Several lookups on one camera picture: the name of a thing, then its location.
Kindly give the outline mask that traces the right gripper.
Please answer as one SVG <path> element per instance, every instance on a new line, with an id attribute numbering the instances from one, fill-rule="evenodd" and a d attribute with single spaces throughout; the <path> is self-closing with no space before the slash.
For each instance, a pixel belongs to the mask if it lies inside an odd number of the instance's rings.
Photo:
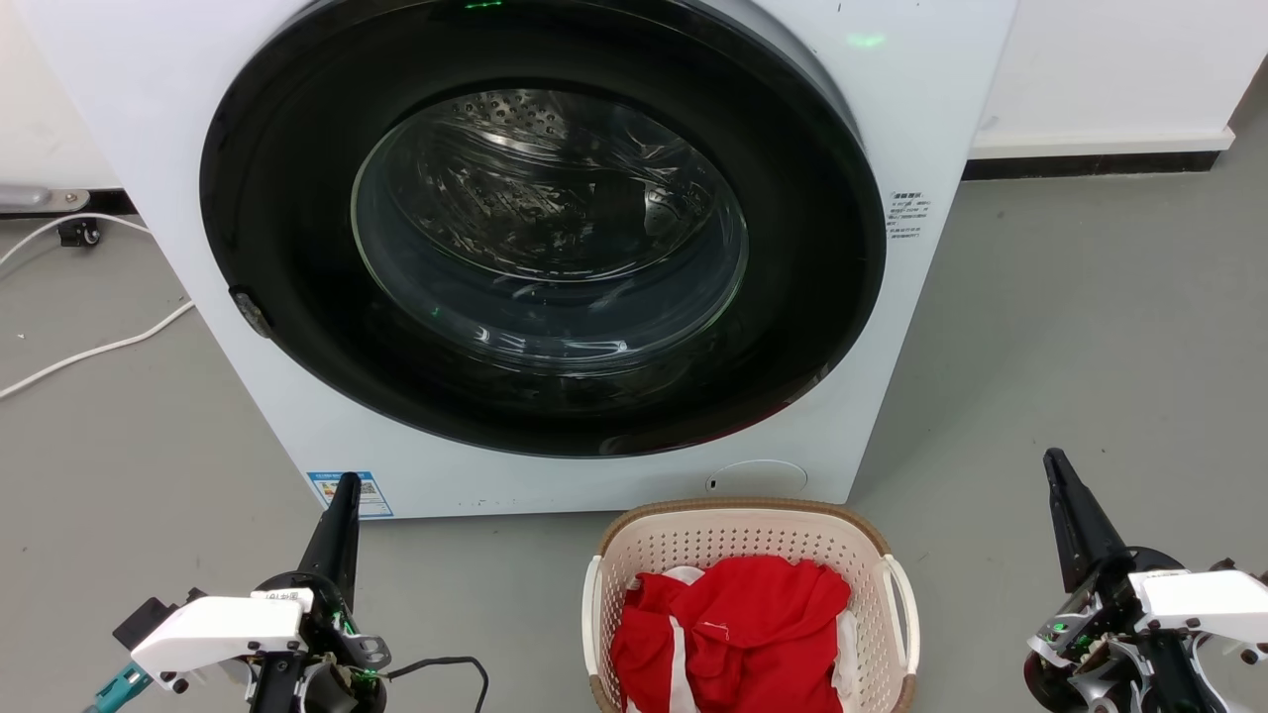
<path id="1" fill-rule="evenodd" d="M 1026 686 L 1047 712 L 1227 712 L 1201 669 L 1210 639 L 1192 625 L 1137 629 L 1144 605 L 1130 573 L 1178 573 L 1153 548 L 1129 548 L 1068 455 L 1042 458 L 1068 600 L 1036 632 Z"/>

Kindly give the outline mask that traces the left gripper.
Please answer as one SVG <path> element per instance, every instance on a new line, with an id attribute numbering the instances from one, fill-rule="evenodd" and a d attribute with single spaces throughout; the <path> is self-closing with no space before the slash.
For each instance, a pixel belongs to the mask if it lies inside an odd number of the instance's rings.
<path id="1" fill-rule="evenodd" d="M 304 590 L 313 595 L 298 636 L 280 653 L 249 655 L 254 684 L 250 712 L 384 712 L 385 683 L 377 672 L 391 661 L 384 641 L 364 636 L 353 615 L 361 540 L 361 476 L 339 474 L 302 556 L 298 571 L 278 573 L 259 594 Z"/>

